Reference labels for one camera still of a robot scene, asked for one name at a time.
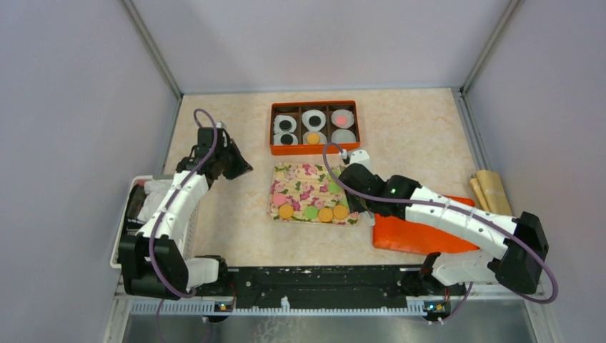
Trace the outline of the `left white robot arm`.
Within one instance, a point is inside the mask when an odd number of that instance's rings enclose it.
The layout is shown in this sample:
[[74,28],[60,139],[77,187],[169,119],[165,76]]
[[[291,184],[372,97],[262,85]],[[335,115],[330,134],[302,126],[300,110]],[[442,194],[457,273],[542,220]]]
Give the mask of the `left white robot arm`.
[[236,179],[250,171],[223,124],[200,128],[197,144],[182,158],[166,195],[151,218],[121,239],[118,261],[128,295],[157,299],[193,297],[203,286],[210,294],[225,293],[229,276],[218,256],[187,259],[180,244],[202,197],[219,177]]

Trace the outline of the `floral serving tray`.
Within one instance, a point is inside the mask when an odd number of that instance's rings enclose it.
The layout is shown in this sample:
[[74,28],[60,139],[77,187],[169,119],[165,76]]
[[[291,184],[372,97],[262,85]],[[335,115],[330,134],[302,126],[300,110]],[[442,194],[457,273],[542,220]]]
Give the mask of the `floral serving tray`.
[[[338,194],[331,194],[327,189],[329,182],[336,182],[331,177],[327,168],[318,164],[292,164],[279,163],[274,166],[272,183],[269,190],[269,204],[267,213],[275,221],[299,222],[307,224],[335,224],[341,226],[353,226],[359,222],[359,214],[353,212],[347,202],[346,194],[341,188]],[[272,203],[274,193],[282,193],[287,196],[287,202],[294,208],[294,215],[290,219],[279,217],[277,206]],[[318,220],[309,220],[304,217],[304,209],[315,206],[318,210],[328,207],[333,209],[342,204],[349,209],[346,219],[333,218],[330,223]]]

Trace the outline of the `green cookie bottom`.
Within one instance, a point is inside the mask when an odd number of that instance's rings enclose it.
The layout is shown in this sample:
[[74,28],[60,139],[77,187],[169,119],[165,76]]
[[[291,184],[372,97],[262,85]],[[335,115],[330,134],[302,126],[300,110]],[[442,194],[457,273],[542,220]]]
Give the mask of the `green cookie bottom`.
[[318,217],[319,210],[315,206],[308,206],[304,209],[304,217],[309,220],[314,220]]

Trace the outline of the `orange box lid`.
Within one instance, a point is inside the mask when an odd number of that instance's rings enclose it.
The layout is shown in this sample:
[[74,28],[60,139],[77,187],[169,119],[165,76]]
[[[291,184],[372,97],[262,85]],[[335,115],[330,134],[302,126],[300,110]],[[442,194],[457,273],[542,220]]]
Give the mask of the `orange box lid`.
[[457,254],[479,247],[425,224],[408,222],[392,215],[374,216],[372,245],[377,249],[428,255],[435,252]]

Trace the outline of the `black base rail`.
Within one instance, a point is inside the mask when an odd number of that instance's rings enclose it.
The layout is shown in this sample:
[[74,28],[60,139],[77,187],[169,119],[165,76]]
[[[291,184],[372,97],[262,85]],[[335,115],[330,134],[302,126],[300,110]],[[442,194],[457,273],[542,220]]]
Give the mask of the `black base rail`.
[[227,297],[237,309],[273,309],[286,298],[293,309],[405,308],[410,297],[459,296],[462,285],[443,286],[413,264],[225,267],[196,289],[203,298]]

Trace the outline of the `orange compartment box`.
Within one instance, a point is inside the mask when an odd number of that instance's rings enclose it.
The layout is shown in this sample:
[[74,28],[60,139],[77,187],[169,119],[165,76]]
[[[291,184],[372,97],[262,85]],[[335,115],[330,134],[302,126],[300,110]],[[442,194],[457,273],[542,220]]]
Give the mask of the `orange compartment box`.
[[361,146],[357,104],[353,100],[274,103],[269,148],[275,156],[321,154],[334,142],[347,150]]

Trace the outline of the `orange cookie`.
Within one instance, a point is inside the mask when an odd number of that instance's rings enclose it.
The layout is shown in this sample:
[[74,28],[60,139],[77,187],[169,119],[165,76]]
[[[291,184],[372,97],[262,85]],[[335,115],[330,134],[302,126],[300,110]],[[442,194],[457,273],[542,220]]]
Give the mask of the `orange cookie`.
[[320,135],[318,135],[318,133],[312,132],[312,133],[308,134],[306,140],[307,140],[308,144],[315,145],[315,144],[319,144],[320,143],[321,137],[320,137]]
[[294,215],[294,208],[290,204],[283,204],[278,208],[279,217],[290,219]]
[[334,213],[333,213],[332,209],[325,207],[318,211],[317,218],[321,222],[330,223],[334,218]]
[[342,204],[336,205],[332,209],[332,212],[333,212],[334,218],[338,219],[338,220],[346,219],[349,216],[349,209]]

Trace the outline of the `pink cookie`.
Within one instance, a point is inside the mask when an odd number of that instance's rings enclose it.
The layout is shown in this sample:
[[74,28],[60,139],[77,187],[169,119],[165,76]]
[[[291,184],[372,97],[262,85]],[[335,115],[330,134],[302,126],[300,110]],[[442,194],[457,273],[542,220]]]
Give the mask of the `pink cookie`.
[[272,196],[273,205],[280,207],[287,202],[287,196],[282,193],[274,193]]
[[339,115],[336,116],[334,118],[334,123],[338,126],[338,127],[346,127],[349,125],[349,119],[347,116],[345,115]]

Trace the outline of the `black cookie one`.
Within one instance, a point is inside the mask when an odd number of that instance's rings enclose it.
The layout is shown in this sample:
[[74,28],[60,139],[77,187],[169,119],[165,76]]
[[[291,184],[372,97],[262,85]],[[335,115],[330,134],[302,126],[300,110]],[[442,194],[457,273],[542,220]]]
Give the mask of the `black cookie one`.
[[293,125],[290,120],[281,120],[278,124],[278,128],[282,132],[290,132],[293,129]]

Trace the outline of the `white paper cup one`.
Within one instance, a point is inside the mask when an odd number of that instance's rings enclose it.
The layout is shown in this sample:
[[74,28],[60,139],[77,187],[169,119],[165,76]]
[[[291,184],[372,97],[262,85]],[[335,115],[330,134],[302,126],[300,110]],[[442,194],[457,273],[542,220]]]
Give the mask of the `white paper cup one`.
[[297,129],[297,120],[293,116],[285,115],[285,114],[279,114],[279,115],[276,115],[275,118],[274,118],[274,128],[273,128],[274,134],[286,133],[286,132],[280,131],[280,129],[278,128],[278,124],[279,124],[279,122],[281,120],[290,120],[291,121],[291,123],[293,125],[293,129],[289,133],[293,133],[293,132],[296,131],[296,129]]

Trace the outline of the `white plastic basket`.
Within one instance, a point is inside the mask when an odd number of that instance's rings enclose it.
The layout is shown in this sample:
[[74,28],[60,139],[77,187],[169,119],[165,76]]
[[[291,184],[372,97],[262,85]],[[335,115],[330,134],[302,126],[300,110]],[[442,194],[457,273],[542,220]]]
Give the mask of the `white plastic basket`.
[[[146,222],[141,222],[136,218],[145,198],[143,183],[152,179],[171,179],[173,181],[173,176],[166,174],[143,175],[137,176],[132,180],[131,189],[129,191],[129,197],[127,199],[126,205],[124,207],[124,213],[121,218],[121,226],[119,228],[118,233],[116,234],[114,247],[112,249],[111,258],[109,260],[109,265],[113,269],[121,269],[118,250],[119,243],[121,242],[122,238],[129,235],[134,236],[137,231],[146,224]],[[181,234],[177,237],[176,243],[179,251],[183,254],[185,259],[192,257],[192,246],[194,243],[198,209],[199,202],[197,202],[196,206],[192,207],[192,210],[189,211],[189,218],[187,222],[181,221],[182,227],[181,229],[177,230]]]

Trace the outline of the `black cookie three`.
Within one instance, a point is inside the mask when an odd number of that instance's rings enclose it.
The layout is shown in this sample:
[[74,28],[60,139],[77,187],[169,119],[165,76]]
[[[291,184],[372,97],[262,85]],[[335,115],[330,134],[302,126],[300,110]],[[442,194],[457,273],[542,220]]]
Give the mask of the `black cookie three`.
[[321,127],[321,126],[322,126],[322,123],[323,123],[323,121],[322,121],[322,118],[321,118],[320,116],[313,115],[313,116],[310,116],[310,117],[308,118],[308,124],[309,124],[309,125],[310,125],[312,128],[318,128],[318,127]]

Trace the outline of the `white paper cup two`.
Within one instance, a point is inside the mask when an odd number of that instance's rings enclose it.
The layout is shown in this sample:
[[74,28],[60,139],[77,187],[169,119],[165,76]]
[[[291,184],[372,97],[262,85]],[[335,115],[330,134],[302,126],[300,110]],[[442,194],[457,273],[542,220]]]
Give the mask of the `white paper cup two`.
[[[320,117],[322,118],[323,123],[322,123],[322,126],[321,126],[321,127],[318,127],[318,128],[312,128],[312,127],[311,127],[311,126],[308,124],[308,118],[309,118],[310,116],[313,116],[313,115],[317,115],[317,116],[320,116]],[[303,123],[303,125],[304,125],[304,126],[305,126],[305,127],[306,127],[306,128],[309,130],[309,131],[320,131],[320,130],[322,130],[322,129],[325,127],[325,125],[326,125],[326,114],[325,114],[323,111],[320,111],[320,110],[318,110],[318,109],[311,109],[311,110],[305,111],[305,112],[303,112],[303,113],[302,113],[302,123]]]

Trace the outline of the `green cookie middle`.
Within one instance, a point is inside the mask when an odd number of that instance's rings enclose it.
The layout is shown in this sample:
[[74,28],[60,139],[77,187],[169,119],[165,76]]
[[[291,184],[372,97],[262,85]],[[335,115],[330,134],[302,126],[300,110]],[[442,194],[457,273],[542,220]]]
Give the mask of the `green cookie middle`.
[[338,194],[341,192],[341,188],[336,182],[329,182],[327,185],[327,189],[331,194]]

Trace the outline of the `black cookie two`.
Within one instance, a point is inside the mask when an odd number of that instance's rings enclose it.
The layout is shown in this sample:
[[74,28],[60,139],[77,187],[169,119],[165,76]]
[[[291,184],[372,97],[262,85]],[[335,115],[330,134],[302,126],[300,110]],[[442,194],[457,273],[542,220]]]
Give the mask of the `black cookie two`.
[[283,134],[279,138],[281,145],[293,145],[295,137],[291,134]]

